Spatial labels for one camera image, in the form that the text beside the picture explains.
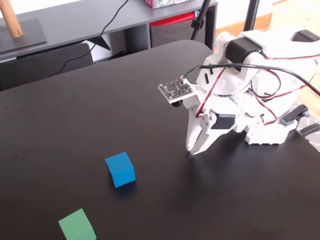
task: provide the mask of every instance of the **white wall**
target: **white wall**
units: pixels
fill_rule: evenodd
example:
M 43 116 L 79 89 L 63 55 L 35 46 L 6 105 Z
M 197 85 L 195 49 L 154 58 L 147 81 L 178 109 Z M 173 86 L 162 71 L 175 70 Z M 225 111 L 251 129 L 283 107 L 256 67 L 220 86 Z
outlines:
M 39 9 L 50 8 L 53 6 L 58 6 L 62 4 L 77 2 L 80 0 L 10 0 L 12 8 L 15 14 L 27 13 Z M 100 59 L 108 58 L 113 55 L 118 54 L 123 51 L 126 52 L 126 43 L 125 43 L 125 35 L 123 31 L 104 34 L 103 39 L 110 46 L 111 51 L 106 50 L 100 46 L 95 46 L 92 50 L 92 58 L 93 61 L 97 61 Z M 93 43 L 88 43 L 90 48 L 94 45 Z
M 217 1 L 218 1 L 218 11 L 216 16 L 217 29 L 246 20 L 249 0 L 217 0 Z M 272 12 L 273 1 L 260 0 L 257 17 L 270 14 Z

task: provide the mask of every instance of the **circuit board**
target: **circuit board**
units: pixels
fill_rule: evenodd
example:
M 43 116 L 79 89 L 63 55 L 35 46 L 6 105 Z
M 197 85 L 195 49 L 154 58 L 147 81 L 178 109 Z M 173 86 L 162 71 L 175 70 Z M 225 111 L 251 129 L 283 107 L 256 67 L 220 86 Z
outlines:
M 170 81 L 165 84 L 160 84 L 159 90 L 166 97 L 170 104 L 189 98 L 196 94 L 189 82 L 184 82 L 181 79 Z

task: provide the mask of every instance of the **black cable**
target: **black cable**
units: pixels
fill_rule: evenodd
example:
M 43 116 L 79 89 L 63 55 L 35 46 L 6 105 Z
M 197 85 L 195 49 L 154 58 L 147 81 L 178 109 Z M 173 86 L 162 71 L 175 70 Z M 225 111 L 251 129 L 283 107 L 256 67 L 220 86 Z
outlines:
M 126 3 L 127 3 L 128 1 L 129 1 L 129 0 L 126 0 L 126 1 L 124 2 L 124 4 L 122 4 L 122 6 L 116 11 L 116 13 L 115 13 L 115 15 L 113 16 L 113 18 L 111 19 L 111 21 L 103 28 L 100 36 L 96 39 L 93 47 L 92 47 L 87 53 L 85 53 L 85 54 L 83 54 L 83 55 L 81 55 L 81 56 L 78 56 L 78 57 L 71 58 L 71 59 L 67 60 L 67 61 L 63 64 L 63 67 L 60 69 L 60 71 L 58 71 L 58 72 L 50 75 L 49 78 L 53 77 L 54 75 L 57 75 L 57 74 L 61 73 L 61 72 L 65 69 L 65 67 L 66 67 L 66 65 L 67 65 L 68 62 L 70 62 L 70 61 L 72 61 L 72 60 L 80 59 L 80 58 L 88 55 L 89 53 L 91 53 L 92 49 L 94 49 L 94 47 L 97 45 L 99 39 L 100 39 L 100 38 L 102 37 L 102 35 L 104 34 L 105 29 L 113 22 L 113 20 L 116 18 L 117 14 L 119 13 L 120 9 L 122 9 L 123 6 L 126 5 Z
M 220 63 L 220 64 L 212 64 L 212 65 L 199 65 L 194 67 L 193 69 L 215 69 L 215 68 L 252 68 L 252 69 L 265 69 L 265 70 L 274 70 L 274 71 L 284 72 L 287 74 L 291 74 L 292 76 L 299 79 L 301 82 L 307 85 L 320 97 L 320 91 L 318 91 L 314 86 L 312 86 L 307 80 L 305 80 L 303 77 L 296 74 L 295 72 L 281 68 L 281 67 L 253 65 L 253 64 L 244 64 L 244 63 Z

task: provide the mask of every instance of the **metal pole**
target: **metal pole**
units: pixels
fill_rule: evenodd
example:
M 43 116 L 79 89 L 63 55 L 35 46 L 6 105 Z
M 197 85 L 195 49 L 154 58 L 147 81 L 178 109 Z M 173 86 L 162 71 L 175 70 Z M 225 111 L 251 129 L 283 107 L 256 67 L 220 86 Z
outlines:
M 194 27 L 192 36 L 191 36 L 191 40 L 196 40 L 198 31 L 201 27 L 202 21 L 204 20 L 206 14 L 207 14 L 207 10 L 209 8 L 209 4 L 210 4 L 210 0 L 204 0 L 200 9 L 200 13 L 198 15 L 198 17 L 196 19 L 194 19 L 193 23 L 192 23 L 192 27 Z
M 216 13 L 217 6 L 211 6 L 205 16 L 205 39 L 204 44 L 211 50 L 214 49 L 216 37 Z
M 243 31 L 251 31 L 255 27 L 260 0 L 250 0 Z

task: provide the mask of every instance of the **red wire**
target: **red wire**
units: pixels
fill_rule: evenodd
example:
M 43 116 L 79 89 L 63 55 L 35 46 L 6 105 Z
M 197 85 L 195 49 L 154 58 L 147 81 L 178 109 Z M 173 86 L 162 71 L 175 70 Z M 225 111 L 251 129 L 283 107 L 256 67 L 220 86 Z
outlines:
M 310 82 L 311 82 L 311 80 L 315 77 L 315 75 L 316 75 L 316 74 L 317 74 L 317 72 L 315 72 L 315 73 L 314 73 L 314 75 L 311 77 L 311 79 L 310 79 L 309 83 L 310 83 Z M 282 97 L 282 96 L 284 96 L 284 95 L 287 95 L 287 94 L 293 93 L 293 92 L 295 92 L 295 91 L 297 91 L 297 90 L 299 90 L 299 89 L 304 88 L 305 86 L 306 86 L 306 85 L 302 85 L 301 87 L 299 87 L 299 88 L 297 88 L 297 89 L 295 89 L 295 90 L 288 91 L 288 92 L 282 93 L 282 94 L 280 94 L 280 95 L 274 96 L 274 98 Z
M 210 96 L 210 94 L 211 94 L 211 92 L 212 92 L 212 90 L 214 89 L 214 87 L 215 87 L 215 85 L 216 85 L 216 83 L 217 83 L 217 81 L 218 81 L 218 79 L 220 78 L 220 76 L 222 75 L 222 73 L 224 72 L 224 70 L 225 70 L 226 68 L 224 68 L 217 76 L 216 76 L 216 78 L 215 78 L 215 80 L 214 80 L 214 83 L 212 84 L 212 87 L 210 88 L 210 90 L 209 90 L 209 92 L 208 92 L 208 94 L 206 95 L 206 97 L 205 97 L 205 99 L 204 99 L 204 101 L 203 101 L 203 103 L 201 104 L 201 106 L 200 106 L 200 108 L 199 108 L 199 110 L 198 110 L 198 112 L 196 113 L 196 115 L 195 115 L 195 117 L 196 118 L 199 118 L 199 114 L 201 113 L 201 111 L 202 111 L 202 109 L 203 109 L 203 107 L 204 107 L 204 105 L 205 105 L 205 103 L 206 103 L 206 101 L 208 100 L 208 98 L 209 98 L 209 96 Z
M 260 101 L 256 96 L 255 96 L 256 100 L 259 102 L 259 104 L 261 106 L 263 106 L 265 109 L 267 109 L 270 113 L 272 113 L 272 115 L 275 117 L 275 120 L 272 120 L 272 121 L 268 121 L 268 122 L 265 122 L 263 117 L 260 115 L 261 119 L 262 119 L 262 122 L 263 122 L 263 125 L 268 125 L 268 124 L 273 124 L 275 123 L 278 118 L 277 118 L 277 115 L 270 109 L 268 108 L 262 101 Z
M 316 66 L 318 66 L 318 60 L 317 60 L 317 59 L 314 59 L 314 61 L 315 61 L 315 63 L 316 63 Z M 279 78 L 279 76 L 278 76 L 275 72 L 269 71 L 269 70 L 267 70 L 267 69 L 266 69 L 265 71 L 267 71 L 267 72 L 275 75 L 275 76 L 278 78 L 278 80 L 281 81 L 280 78 Z M 315 77 L 316 74 L 317 74 L 317 72 L 315 72 L 314 75 L 311 77 L 311 79 L 309 80 L 309 83 L 310 83 L 311 80 Z M 276 92 L 275 92 L 273 95 L 266 96 L 266 97 L 260 97 L 260 96 L 256 96 L 254 93 L 253 93 L 253 94 L 254 94 L 255 97 L 258 97 L 258 98 L 260 98 L 260 99 L 278 98 L 278 97 L 282 97 L 282 96 L 284 96 L 284 95 L 293 93 L 293 92 L 295 92 L 295 91 L 297 91 L 297 90 L 299 90 L 299 89 L 304 88 L 305 86 L 306 86 L 306 85 L 302 85 L 301 87 L 299 87 L 299 88 L 297 88 L 297 89 L 295 89 L 295 90 L 288 91 L 288 92 L 285 92 L 285 93 L 282 93 L 282 94 L 279 94 L 279 95 L 276 95 L 276 96 L 275 96 Z
M 281 79 L 280 79 L 280 77 L 278 76 L 278 74 L 276 74 L 274 71 L 270 71 L 270 70 L 267 70 L 267 69 L 265 69 L 265 71 L 268 72 L 268 73 L 271 73 L 272 75 L 274 75 L 274 76 L 278 79 L 279 84 L 280 84 L 279 87 L 280 87 L 280 86 L 281 86 Z M 255 97 L 258 97 L 258 98 L 260 98 L 260 99 L 270 99 L 270 98 L 273 98 L 274 95 L 276 95 L 276 93 L 277 93 L 277 91 L 276 91 L 274 94 L 269 95 L 269 96 L 258 96 L 258 95 L 255 94 L 255 92 L 254 92 L 252 89 L 249 88 L 249 90 L 251 90 L 251 92 L 253 93 L 253 95 L 254 95 Z
M 311 58 L 320 57 L 320 54 L 313 55 L 313 56 L 298 56 L 298 57 L 267 57 L 262 53 L 261 55 L 264 57 L 264 59 L 267 59 L 267 60 L 295 60 L 295 59 L 311 59 Z

